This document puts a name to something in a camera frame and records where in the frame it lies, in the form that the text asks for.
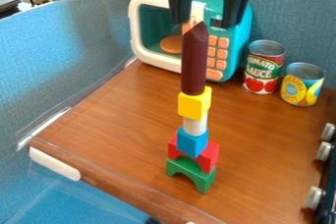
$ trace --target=green block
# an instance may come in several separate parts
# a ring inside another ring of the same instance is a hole
[[[210,174],[203,173],[198,164],[189,157],[179,157],[176,160],[168,159],[166,163],[166,173],[173,177],[177,173],[181,173],[191,178],[195,183],[197,190],[205,194],[211,187],[217,167],[213,168]]]

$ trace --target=blue partition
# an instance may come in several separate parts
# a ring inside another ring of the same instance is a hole
[[[65,0],[0,20],[0,223],[147,219],[83,183],[60,190],[41,182],[28,174],[27,150],[17,152],[17,141],[64,101],[76,104],[124,68],[132,57],[129,2]]]

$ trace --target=blue block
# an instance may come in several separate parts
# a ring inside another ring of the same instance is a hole
[[[177,148],[189,157],[197,158],[207,146],[207,131],[200,136],[191,136],[180,128],[177,132]]]

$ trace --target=microwave button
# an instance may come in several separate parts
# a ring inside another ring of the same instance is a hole
[[[208,79],[220,81],[223,78],[223,73],[212,69],[206,69],[206,77]]]
[[[217,45],[217,36],[210,35],[209,36],[209,46],[216,46]]]
[[[216,48],[214,47],[208,47],[207,48],[207,56],[209,57],[215,57],[216,55]]]
[[[227,37],[220,37],[218,39],[218,46],[220,48],[228,48],[230,44],[230,39]]]
[[[215,62],[216,62],[215,59],[213,59],[213,58],[207,58],[206,65],[207,65],[207,67],[214,68]]]
[[[226,69],[226,61],[218,60],[216,62],[216,69],[218,70],[225,70]]]
[[[218,51],[217,51],[217,57],[219,59],[225,60],[226,58],[228,58],[228,50],[226,50],[226,49],[218,49]]]

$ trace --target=toy can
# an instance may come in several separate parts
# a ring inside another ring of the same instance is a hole
[[[263,39],[251,43],[243,87],[258,94],[274,92],[284,59],[285,49],[278,42]]]
[[[313,64],[292,63],[286,69],[281,98],[297,106],[312,106],[321,91],[324,72]]]

